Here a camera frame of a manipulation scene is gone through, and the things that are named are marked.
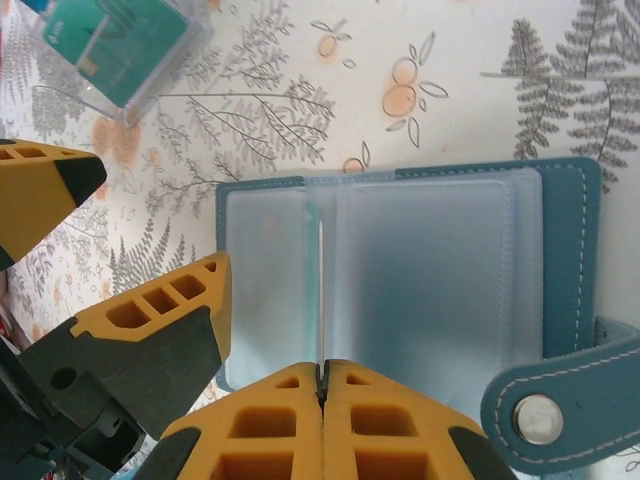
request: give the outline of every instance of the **snap button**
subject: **snap button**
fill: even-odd
[[[533,445],[555,442],[564,427],[558,404],[541,394],[520,400],[513,412],[513,423],[518,434]]]

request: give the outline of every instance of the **grey fern pattern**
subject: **grey fern pattern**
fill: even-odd
[[[516,159],[538,158],[538,148],[549,147],[548,136],[560,128],[554,120],[569,116],[575,104],[572,93],[580,87],[562,79],[551,79],[549,55],[536,30],[527,19],[513,22],[512,44],[502,73],[525,77],[516,85],[518,110],[524,115],[518,120],[521,130],[516,134],[513,156]]]
[[[120,237],[118,252],[111,249],[109,267],[114,295],[126,292],[164,273],[180,268],[188,262],[195,261],[195,247],[192,245],[189,249],[189,257],[184,235],[180,236],[176,249],[173,252],[169,251],[171,234],[169,221],[162,234],[158,236],[158,233],[153,219],[150,218],[138,243],[127,248],[124,238]]]
[[[581,0],[573,30],[565,34],[567,43],[558,45],[558,55],[551,57],[553,68],[561,75],[605,77],[604,88],[591,89],[576,97],[577,107],[587,108],[574,111],[573,118],[582,126],[567,132],[582,141],[571,149],[572,153],[591,156],[602,165],[605,192],[619,180],[613,169],[628,166],[622,154],[638,148],[624,135],[629,131],[622,126],[628,120],[624,117],[625,88],[620,88],[611,75],[626,69],[611,42],[617,14],[613,0]]]
[[[60,72],[60,59],[53,50],[43,50],[36,58],[42,85],[32,88],[31,112],[33,127],[43,139],[52,134],[61,135],[67,127],[67,119],[78,120],[86,106],[78,100],[60,93],[79,95],[82,79],[70,72]]]
[[[640,65],[640,0],[625,0],[624,11],[616,15],[618,34],[611,44],[623,60]]]
[[[94,271],[92,261],[96,257],[105,261],[109,256],[108,233],[107,207],[89,198],[63,220],[51,236],[56,245],[73,254],[80,278],[86,281]]]
[[[31,28],[22,14],[8,17],[9,25],[3,36],[3,48],[11,51],[11,55],[2,58],[2,85],[5,94],[11,97],[14,103],[19,104],[25,100],[28,90],[29,78],[33,72],[33,49],[31,48]]]
[[[259,8],[240,27],[237,44],[210,47],[187,69],[182,87],[189,92],[158,100],[156,138],[175,165],[186,167],[189,179],[177,181],[171,173],[161,178],[146,199],[152,215],[167,204],[177,213],[189,203],[197,216],[219,183],[240,180],[247,168],[275,171],[278,160],[324,161],[335,104],[303,76],[285,80],[282,67],[289,57],[281,43],[294,28],[289,5],[274,0]],[[232,79],[241,79],[241,91],[220,88]],[[171,115],[180,108],[184,123]],[[210,156],[195,158],[192,144],[204,144]]]
[[[622,75],[640,64],[640,0],[623,1],[618,9],[614,0],[580,0],[572,29],[554,55],[544,52],[528,20],[516,20],[502,72],[481,74],[521,79],[516,90],[524,118],[518,121],[515,158],[536,158],[538,148],[550,145],[549,135],[561,130],[553,120],[571,113],[578,126],[566,131],[577,141],[570,151],[600,163],[605,193],[638,150],[640,135],[633,118],[640,113],[640,76]]]

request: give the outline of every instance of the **clear plastic box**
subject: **clear plastic box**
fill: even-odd
[[[60,67],[42,79],[130,126],[170,90],[213,35],[206,0],[56,0],[40,15],[36,55]]]

